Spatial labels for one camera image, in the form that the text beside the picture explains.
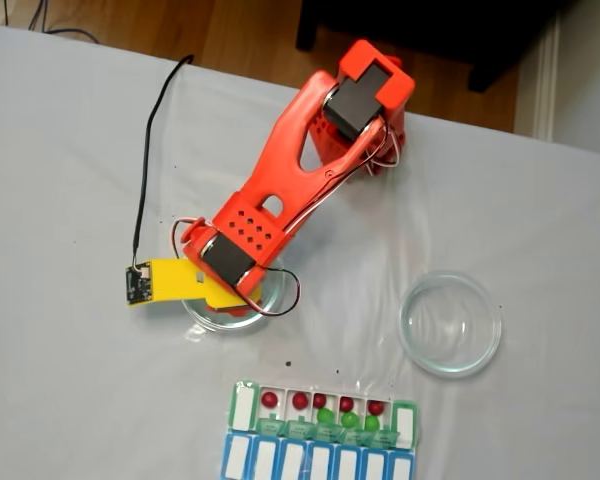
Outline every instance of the table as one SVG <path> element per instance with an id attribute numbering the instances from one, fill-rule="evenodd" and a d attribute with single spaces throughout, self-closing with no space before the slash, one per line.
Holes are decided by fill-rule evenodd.
<path id="1" fill-rule="evenodd" d="M 245 377 L 416 400 L 419 480 L 600 478 L 600 155 L 408 114 L 405 164 L 343 187 L 288 247 L 299 308 L 185 339 L 179 304 L 128 309 L 123 281 L 172 67 L 0 28 L 0 479 L 217 478 Z M 178 74 L 140 258 L 169 255 L 174 216 L 215 213 L 293 95 Z M 468 380 L 422 372 L 396 338 L 433 269 L 501 308 L 500 351 Z"/>

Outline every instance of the mounting holes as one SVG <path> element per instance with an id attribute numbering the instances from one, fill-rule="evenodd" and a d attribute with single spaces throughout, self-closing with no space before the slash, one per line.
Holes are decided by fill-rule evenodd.
<path id="1" fill-rule="evenodd" d="M 260 206 L 264 207 L 274 217 L 282 213 L 282 200 L 275 195 L 269 195 Z"/>

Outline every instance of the green ball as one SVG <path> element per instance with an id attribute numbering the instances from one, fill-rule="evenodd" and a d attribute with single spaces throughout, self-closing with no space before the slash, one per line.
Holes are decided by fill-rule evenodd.
<path id="1" fill-rule="evenodd" d="M 333 423 L 333 412 L 328 408 L 318 410 L 318 423 Z"/>
<path id="2" fill-rule="evenodd" d="M 364 429 L 367 432 L 376 432 L 380 430 L 380 420 L 373 415 L 367 415 L 364 419 Z"/>
<path id="3" fill-rule="evenodd" d="M 342 422 L 342 426 L 346 428 L 355 428 L 358 426 L 358 416 L 353 412 L 343 413 L 340 421 Z"/>

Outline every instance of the petri dish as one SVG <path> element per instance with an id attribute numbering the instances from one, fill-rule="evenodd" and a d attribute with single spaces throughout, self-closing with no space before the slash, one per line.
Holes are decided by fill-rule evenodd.
<path id="1" fill-rule="evenodd" d="M 280 259 L 276 259 L 271 266 L 283 268 Z M 276 310 L 280 306 L 284 298 L 286 277 L 287 275 L 283 272 L 273 271 L 267 273 L 262 281 L 262 308 Z M 245 329 L 267 318 L 252 309 L 246 310 L 246 313 L 242 316 L 217 312 L 207 308 L 207 303 L 204 300 L 183 300 L 182 304 L 197 324 L 214 332 Z"/>
<path id="2" fill-rule="evenodd" d="M 399 336 L 409 357 L 446 378 L 482 370 L 498 349 L 500 313 L 487 291 L 458 272 L 431 272 L 405 296 Z"/>

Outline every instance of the red ball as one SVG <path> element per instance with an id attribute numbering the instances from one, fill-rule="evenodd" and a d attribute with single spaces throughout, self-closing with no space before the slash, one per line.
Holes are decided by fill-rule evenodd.
<path id="1" fill-rule="evenodd" d="M 340 397 L 340 411 L 350 412 L 353 410 L 353 399 L 351 397 Z"/>
<path id="2" fill-rule="evenodd" d="M 372 400 L 367 405 L 367 410 L 369 410 L 371 415 L 382 415 L 382 412 L 384 412 L 384 403 Z"/>
<path id="3" fill-rule="evenodd" d="M 327 396 L 324 393 L 316 393 L 313 396 L 313 406 L 322 408 L 327 404 Z"/>
<path id="4" fill-rule="evenodd" d="M 307 408 L 307 405 L 309 405 L 309 399 L 307 398 L 307 395 L 305 393 L 296 392 L 293 394 L 293 399 L 291 400 L 291 403 L 293 403 L 293 406 L 296 410 L 304 410 L 305 408 Z"/>
<path id="5" fill-rule="evenodd" d="M 278 405 L 278 396 L 273 392 L 267 392 L 262 395 L 260 401 L 267 408 L 275 408 Z"/>

